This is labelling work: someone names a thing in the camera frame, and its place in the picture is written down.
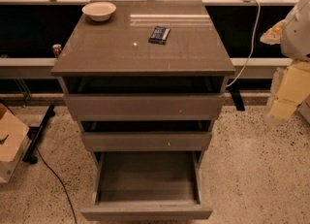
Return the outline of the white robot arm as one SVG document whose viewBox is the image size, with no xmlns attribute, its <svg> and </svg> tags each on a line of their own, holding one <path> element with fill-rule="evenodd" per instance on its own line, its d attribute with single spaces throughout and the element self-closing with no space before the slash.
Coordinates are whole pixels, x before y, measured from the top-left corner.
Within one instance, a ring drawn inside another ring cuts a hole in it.
<svg viewBox="0 0 310 224">
<path fill-rule="evenodd" d="M 310 0 L 299 0 L 287 16 L 260 37 L 267 45 L 279 45 L 292 60 L 310 61 Z"/>
</svg>

